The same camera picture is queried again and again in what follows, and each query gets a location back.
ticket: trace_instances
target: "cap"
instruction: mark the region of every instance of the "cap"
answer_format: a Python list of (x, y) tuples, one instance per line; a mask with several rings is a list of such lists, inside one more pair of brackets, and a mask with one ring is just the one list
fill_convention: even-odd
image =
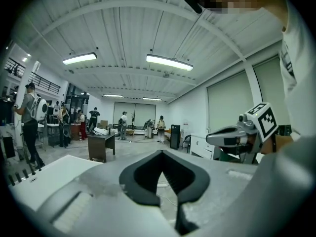
[(35, 85), (34, 83), (30, 82), (29, 84), (25, 85), (25, 87), (28, 89), (28, 88), (31, 88), (31, 89), (35, 89)]

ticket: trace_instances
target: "black case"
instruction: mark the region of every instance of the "black case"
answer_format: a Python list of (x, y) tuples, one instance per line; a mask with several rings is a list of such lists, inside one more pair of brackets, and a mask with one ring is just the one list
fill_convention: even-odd
[(180, 146), (180, 126), (176, 124), (171, 125), (170, 148), (178, 150)]

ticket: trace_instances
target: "window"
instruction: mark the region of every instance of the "window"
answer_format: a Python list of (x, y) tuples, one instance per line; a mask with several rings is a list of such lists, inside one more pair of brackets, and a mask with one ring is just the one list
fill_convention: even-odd
[(290, 118), (284, 102), (284, 87), (279, 57), (273, 57), (254, 66), (263, 102), (272, 105), (278, 125), (289, 125)]
[(236, 124), (239, 115), (253, 107), (252, 93), (245, 71), (209, 87), (207, 91), (211, 132)]
[(135, 114), (135, 126), (143, 127), (149, 119), (156, 117), (156, 105), (115, 102), (113, 124), (119, 122), (122, 112), (127, 112), (127, 125), (132, 125), (132, 113)]

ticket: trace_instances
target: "fluorescent ceiling light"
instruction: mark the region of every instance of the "fluorescent ceiling light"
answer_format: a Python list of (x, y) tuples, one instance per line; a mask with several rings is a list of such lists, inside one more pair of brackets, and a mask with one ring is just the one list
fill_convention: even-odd
[(159, 63), (159, 64), (175, 67), (178, 69), (184, 69), (187, 71), (191, 71), (193, 69), (193, 66), (188, 63), (180, 62), (177, 60), (173, 60), (173, 59), (169, 59), (169, 58), (165, 58), (165, 57), (157, 56), (157, 55), (147, 54), (146, 61)]
[(72, 63), (76, 63), (76, 62), (80, 62), (80, 61), (90, 61), (90, 60), (96, 60), (97, 55), (95, 53), (87, 53), (87, 54), (81, 54), (78, 56), (74, 56), (72, 58), (69, 59), (65, 59), (63, 60), (63, 63), (68, 65), (68, 64), (72, 64)]
[(103, 94), (105, 97), (123, 97), (122, 95), (109, 95), (109, 94)]
[(143, 100), (162, 101), (162, 99), (159, 99), (159, 98), (147, 98), (147, 97), (143, 97)]

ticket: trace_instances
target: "ceiling beam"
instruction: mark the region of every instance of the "ceiling beam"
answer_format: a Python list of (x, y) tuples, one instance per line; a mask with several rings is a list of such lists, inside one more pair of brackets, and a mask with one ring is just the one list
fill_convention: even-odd
[[(93, 4), (89, 4), (86, 6), (83, 6), (79, 9), (76, 9), (61, 18), (54, 21), (51, 25), (49, 25), (46, 29), (44, 29), (41, 34), (45, 36), (58, 26), (66, 23), (67, 21), (74, 19), (78, 16), (82, 16), (86, 13), (90, 13), (97, 10), (103, 10), (103, 9), (110, 9), (110, 8), (116, 8), (116, 7), (142, 7), (142, 8), (151, 8), (151, 9), (158, 9), (162, 11), (166, 11), (178, 16), (181, 16), (183, 18), (186, 18), (190, 21), (197, 21), (199, 19), (199, 16), (196, 13), (193, 13), (189, 10), (186, 10), (184, 8), (178, 7), (176, 5), (172, 5), (169, 3), (161, 2), (161, 1), (155, 1), (155, 0), (107, 0), (102, 2), (97, 2)], [(242, 60), (245, 61), (245, 57), (241, 53), (239, 47), (219, 28), (217, 28), (212, 23), (208, 22), (205, 19), (200, 19), (198, 21), (198, 24), (208, 31), (210, 31), (212, 34), (216, 35), (218, 38), (220, 38), (226, 45), (228, 45)], [(31, 47), (34, 45), (41, 37), (38, 36), (35, 39), (33, 39), (29, 45)]]
[(105, 75), (105, 74), (120, 74), (120, 75), (142, 75), (147, 77), (159, 77), (161, 79), (173, 80), (177, 82), (182, 82), (190, 85), (197, 85), (198, 83), (193, 80), (182, 76), (169, 75), (168, 78), (163, 78), (165, 75), (164, 72), (152, 71), (146, 69), (132, 69), (132, 68), (116, 68), (116, 67), (107, 67), (107, 68), (87, 68), (87, 69), (78, 69), (74, 70), (76, 74), (86, 75), (86, 74), (95, 74), (95, 75)]
[(126, 97), (153, 97), (153, 98), (177, 98), (176, 94), (149, 91), (149, 90), (137, 90), (137, 89), (113, 89), (113, 88), (88, 88), (88, 93), (98, 92), (103, 94), (118, 94)]

